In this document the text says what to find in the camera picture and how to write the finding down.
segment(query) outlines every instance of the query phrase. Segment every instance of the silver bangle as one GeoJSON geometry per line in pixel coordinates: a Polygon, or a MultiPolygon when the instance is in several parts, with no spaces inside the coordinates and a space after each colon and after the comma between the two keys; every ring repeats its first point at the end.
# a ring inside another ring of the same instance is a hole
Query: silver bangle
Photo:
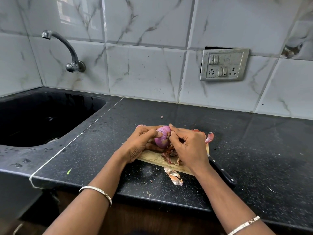
{"type": "Polygon", "coordinates": [[[233,230],[232,232],[230,232],[228,235],[234,235],[235,233],[238,233],[241,229],[249,226],[250,224],[258,221],[260,219],[259,216],[256,216],[255,218],[249,220],[248,222],[243,223],[242,225],[240,225],[238,228],[236,228],[235,230],[233,230]]]}
{"type": "Polygon", "coordinates": [[[100,192],[101,194],[103,194],[108,199],[108,201],[110,203],[110,207],[112,206],[112,200],[111,200],[110,196],[107,193],[105,193],[103,190],[101,190],[97,187],[93,187],[93,186],[84,186],[84,187],[80,188],[78,193],[80,193],[84,189],[94,189],[94,190],[100,192]]]}

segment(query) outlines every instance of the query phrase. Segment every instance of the switch plate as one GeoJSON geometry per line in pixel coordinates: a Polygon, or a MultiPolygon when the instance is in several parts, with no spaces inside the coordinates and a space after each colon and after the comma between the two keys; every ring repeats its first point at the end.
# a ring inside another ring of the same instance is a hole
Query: switch plate
{"type": "Polygon", "coordinates": [[[242,81],[250,49],[203,51],[200,81],[242,81]]]}

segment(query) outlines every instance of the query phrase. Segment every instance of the chrome faucet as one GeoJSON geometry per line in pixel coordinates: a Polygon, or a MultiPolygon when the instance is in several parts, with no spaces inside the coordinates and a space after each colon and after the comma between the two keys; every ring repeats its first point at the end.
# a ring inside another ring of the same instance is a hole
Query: chrome faucet
{"type": "Polygon", "coordinates": [[[54,32],[52,30],[45,30],[41,34],[41,37],[45,38],[45,39],[51,39],[51,36],[56,37],[58,40],[60,40],[62,43],[64,43],[72,55],[72,61],[73,62],[66,64],[66,66],[65,66],[66,70],[68,70],[71,73],[76,72],[76,71],[83,73],[86,70],[86,65],[82,61],[78,60],[78,57],[77,57],[77,54],[76,54],[74,48],[71,46],[71,44],[64,37],[62,37],[60,34],[58,34],[57,32],[54,32]]]}

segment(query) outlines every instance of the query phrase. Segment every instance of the black knife handle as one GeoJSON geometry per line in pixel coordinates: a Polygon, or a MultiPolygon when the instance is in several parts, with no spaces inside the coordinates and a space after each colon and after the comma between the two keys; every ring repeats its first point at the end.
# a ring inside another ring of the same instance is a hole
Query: black knife handle
{"type": "Polygon", "coordinates": [[[231,177],[225,171],[225,169],[220,164],[218,164],[211,156],[209,156],[208,158],[209,158],[209,162],[210,162],[211,166],[214,168],[214,170],[217,171],[217,173],[223,179],[223,181],[226,184],[228,184],[229,186],[235,187],[237,185],[237,180],[235,178],[231,177]]]}

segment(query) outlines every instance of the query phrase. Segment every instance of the countertop seam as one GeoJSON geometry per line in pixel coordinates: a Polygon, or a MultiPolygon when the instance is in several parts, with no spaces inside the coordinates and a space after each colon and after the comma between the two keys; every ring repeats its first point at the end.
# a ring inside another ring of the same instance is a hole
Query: countertop seam
{"type": "MultiPolygon", "coordinates": [[[[122,99],[120,99],[117,103],[115,103],[115,105],[113,105],[110,109],[112,109],[114,106],[116,106],[121,100],[123,100],[124,97],[122,99]]],[[[33,188],[36,188],[36,189],[43,189],[43,188],[40,188],[40,187],[37,187],[33,184],[33,176],[40,170],[42,169],[46,164],[48,164],[53,158],[55,158],[58,154],[60,154],[60,152],[62,152],[67,146],[69,146],[72,142],[74,142],[80,135],[84,134],[84,132],[86,130],[88,130],[94,123],[96,123],[102,116],[104,116],[110,109],[108,109],[103,115],[101,115],[95,122],[93,122],[91,125],[89,125],[82,133],[80,133],[76,138],[74,138],[71,142],[69,142],[65,147],[63,147],[60,151],[57,152],[57,154],[55,154],[52,158],[50,158],[47,162],[45,162],[41,167],[39,167],[33,174],[30,175],[29,177],[29,181],[30,183],[32,184],[32,187],[33,188]]]]}

